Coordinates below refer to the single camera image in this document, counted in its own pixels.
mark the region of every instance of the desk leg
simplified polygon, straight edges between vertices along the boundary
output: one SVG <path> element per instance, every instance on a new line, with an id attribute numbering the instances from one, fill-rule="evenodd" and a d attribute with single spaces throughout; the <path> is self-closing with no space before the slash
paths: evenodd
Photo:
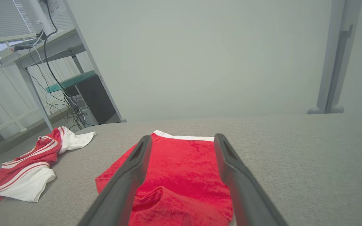
<path id="1" fill-rule="evenodd" d="M 46 109 L 44 108 L 43 102 L 40 99 L 39 93 L 37 92 L 36 86 L 33 83 L 32 77 L 30 77 L 30 74 L 26 72 L 27 68 L 25 70 L 22 69 L 20 64 L 17 64 L 20 74 L 23 77 L 23 80 L 26 83 L 27 88 L 30 91 L 30 94 L 32 95 L 34 101 L 36 102 L 37 107 L 39 108 L 39 111 L 41 112 L 44 121 L 47 123 L 48 128 L 53 131 L 53 126 L 51 125 L 51 122 L 48 118 Z"/>

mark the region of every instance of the floor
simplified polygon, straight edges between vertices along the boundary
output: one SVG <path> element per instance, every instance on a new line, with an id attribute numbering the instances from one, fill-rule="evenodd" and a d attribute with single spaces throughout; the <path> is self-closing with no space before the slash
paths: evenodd
<path id="1" fill-rule="evenodd" d="M 117 123 L 117 122 L 119 122 L 119 118 L 115 114 L 106 122 L 106 124 L 107 123 Z M 63 126 L 64 124 L 67 128 L 71 128 L 71 130 L 73 132 L 76 132 L 79 130 L 78 126 L 76 126 L 76 123 L 73 122 L 73 120 L 71 120 L 71 119 L 67 120 L 66 122 L 64 119 L 59 120 L 58 122 L 53 124 L 53 127 Z M 12 147 L 12 149 L 10 149 L 9 151 L 1 154 L 0 155 L 0 168 L 1 168 L 2 163 L 15 159 L 15 158 L 23 155 L 24 153 L 28 152 L 30 149 L 32 149 L 34 147 L 34 145 L 36 144 L 37 138 L 39 136 L 44 136 L 49 133 L 50 133 L 50 130 L 48 128 L 46 128 L 46 129 L 36 133 L 34 136 L 30 137 L 29 139 L 25 140 L 24 142 L 20 143 L 19 145 Z"/>

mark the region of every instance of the white railing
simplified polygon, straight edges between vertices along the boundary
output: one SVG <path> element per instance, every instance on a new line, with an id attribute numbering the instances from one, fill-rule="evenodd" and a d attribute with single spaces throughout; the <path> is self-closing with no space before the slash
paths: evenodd
<path id="1" fill-rule="evenodd" d="M 8 41 L 15 41 L 15 40 L 24 40 L 25 41 L 25 39 L 29 39 L 29 38 L 32 38 L 32 37 L 35 37 L 35 35 L 34 34 L 28 34 L 28 35 L 16 35 L 16 36 L 4 37 L 4 38 L 0 38 L 0 43 L 5 43 L 7 47 L 10 47 Z M 69 77 L 76 76 L 77 73 L 79 73 L 79 72 L 74 72 L 73 67 L 70 66 L 70 64 L 73 63 L 73 60 L 72 60 L 72 62 L 69 62 L 69 61 L 70 61 L 70 59 L 62 59 L 62 61 L 61 61 L 61 63 L 63 64 L 63 67 L 66 66 L 66 68 L 63 68 L 63 67 L 60 68 L 59 66 L 54 64 L 54 62 L 51 62 L 53 70 L 55 70 L 57 72 L 58 79 L 65 80 L 65 79 L 68 78 L 68 76 Z M 2 73 L 4 74 L 4 78 L 6 78 L 6 80 L 9 82 L 9 84 L 13 87 L 13 90 L 18 94 L 18 96 L 20 96 L 20 98 L 26 104 L 28 109 L 33 109 L 33 110 L 30 110 L 29 112 L 26 112 L 26 113 L 22 114 L 21 116 L 16 117 L 12 113 L 12 111 L 2 103 L 2 101 L 0 99 L 0 106 L 3 108 L 3 110 L 6 112 L 6 114 L 10 117 L 10 120 L 8 122 L 3 123 L 2 125 L 0 125 L 0 130 L 4 129 L 4 128 L 12 125 L 12 124 L 16 124 L 18 126 L 19 130 L 21 132 L 23 132 L 23 131 L 26 130 L 26 128 L 23 126 L 23 124 L 20 122 L 20 120 L 23 120 L 26 117 L 29 117 L 34 113 L 37 113 L 39 111 L 39 109 L 34 108 L 34 106 L 32 106 L 32 104 L 29 101 L 29 97 L 27 97 L 25 95 L 25 92 L 23 92 L 23 91 L 20 92 L 20 90 L 17 89 L 17 87 L 15 86 L 15 78 L 12 77 L 12 75 L 9 74 L 10 72 L 9 72 L 8 69 L 6 69 L 4 67 L 1 67 L 1 63 L 0 63 L 0 69 L 1 69 Z M 56 97 L 58 99 L 63 100 L 63 96 L 61 96 L 61 97 L 56 96 Z M 47 99 L 46 99 L 46 104 L 44 105 L 44 107 L 49 107 L 50 105 L 56 104 L 57 102 L 59 102 L 58 99 L 54 99 L 54 100 L 52 100 L 52 101 L 50 101 L 48 103 L 47 103 Z"/>

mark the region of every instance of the blue object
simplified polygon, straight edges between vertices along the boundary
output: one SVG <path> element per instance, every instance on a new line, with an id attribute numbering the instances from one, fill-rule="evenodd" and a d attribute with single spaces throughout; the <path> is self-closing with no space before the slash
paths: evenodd
<path id="1" fill-rule="evenodd" d="M 60 83 L 61 83 L 63 88 L 66 88 L 66 87 L 75 85 L 76 83 L 78 83 L 80 81 L 83 81 L 83 80 L 86 80 L 86 79 L 88 79 L 90 77 L 93 77 L 95 75 L 96 75 L 96 72 L 93 70 L 93 71 L 82 73 L 82 74 L 77 75 L 75 77 L 69 78 L 69 79 L 67 79 L 65 81 L 62 81 Z M 47 87 L 46 90 L 47 90 L 48 93 L 52 93 L 52 92 L 56 92 L 58 90 L 61 90 L 61 88 L 58 86 L 58 84 L 54 84 L 52 86 Z"/>

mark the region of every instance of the computer tower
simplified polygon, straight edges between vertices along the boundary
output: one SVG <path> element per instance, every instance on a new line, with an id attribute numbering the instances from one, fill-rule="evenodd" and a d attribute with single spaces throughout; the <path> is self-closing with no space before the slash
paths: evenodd
<path id="1" fill-rule="evenodd" d="M 82 111 L 83 116 L 79 118 L 86 127 L 104 124 L 115 114 L 115 109 L 98 75 L 67 87 L 66 92 L 76 102 L 76 105 L 71 103 L 72 107 L 77 109 L 79 106 Z"/>

